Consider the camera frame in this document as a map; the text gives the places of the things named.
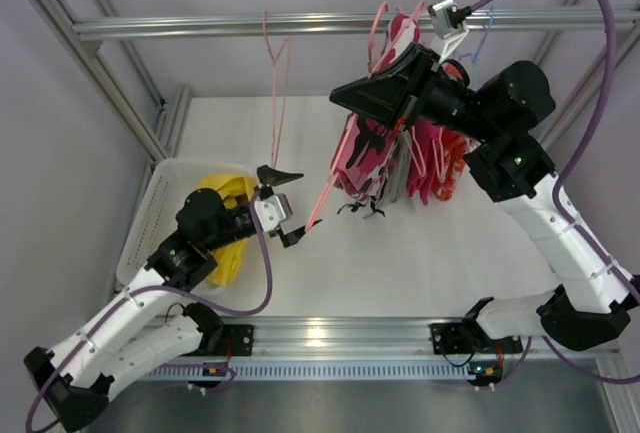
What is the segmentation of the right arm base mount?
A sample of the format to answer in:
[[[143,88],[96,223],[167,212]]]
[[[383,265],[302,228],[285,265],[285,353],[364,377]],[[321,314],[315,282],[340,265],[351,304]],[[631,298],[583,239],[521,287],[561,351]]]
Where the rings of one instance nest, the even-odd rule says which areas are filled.
[[[436,355],[470,355],[481,348],[477,334],[462,322],[434,323],[429,329]]]

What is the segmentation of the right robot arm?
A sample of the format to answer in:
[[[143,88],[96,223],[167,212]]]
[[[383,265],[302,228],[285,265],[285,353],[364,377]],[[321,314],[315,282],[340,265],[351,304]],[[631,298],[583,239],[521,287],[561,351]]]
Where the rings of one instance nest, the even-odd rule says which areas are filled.
[[[474,140],[464,158],[472,178],[557,276],[548,292],[479,300],[462,319],[470,341],[543,336],[584,351],[617,339],[630,324],[637,278],[613,264],[531,135],[555,107],[536,64],[515,62],[475,90],[458,62],[414,43],[389,67],[335,88],[329,99],[388,129],[426,120]]]

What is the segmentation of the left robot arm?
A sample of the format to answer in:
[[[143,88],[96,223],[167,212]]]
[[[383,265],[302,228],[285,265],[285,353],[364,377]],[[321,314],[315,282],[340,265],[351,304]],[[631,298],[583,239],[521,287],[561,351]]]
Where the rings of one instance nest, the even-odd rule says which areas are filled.
[[[293,213],[287,197],[276,190],[300,174],[262,165],[256,176],[256,183],[234,205],[226,204],[216,188],[192,191],[176,213],[175,230],[118,295],[67,339],[25,356],[37,389],[26,431],[34,431],[35,412],[46,404],[55,424],[78,432],[147,373],[219,341],[219,315],[233,314],[234,309],[193,292],[218,267],[215,252],[256,237],[266,254],[268,237],[290,247],[306,233],[305,227],[283,230]]]

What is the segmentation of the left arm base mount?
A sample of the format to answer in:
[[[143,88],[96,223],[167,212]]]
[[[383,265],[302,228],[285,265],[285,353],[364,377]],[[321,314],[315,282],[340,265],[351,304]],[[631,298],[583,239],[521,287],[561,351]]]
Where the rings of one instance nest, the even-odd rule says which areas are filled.
[[[254,326],[251,324],[225,324],[203,336],[191,355],[204,357],[250,357],[253,351]]]

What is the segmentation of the pink wire hanger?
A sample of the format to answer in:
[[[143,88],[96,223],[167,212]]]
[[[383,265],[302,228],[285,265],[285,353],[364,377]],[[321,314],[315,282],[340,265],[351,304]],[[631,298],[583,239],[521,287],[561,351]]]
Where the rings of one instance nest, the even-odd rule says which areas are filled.
[[[286,36],[278,48],[272,45],[268,30],[269,14],[262,13],[262,34],[271,64],[271,167],[276,168],[284,129],[289,93],[292,38]]]

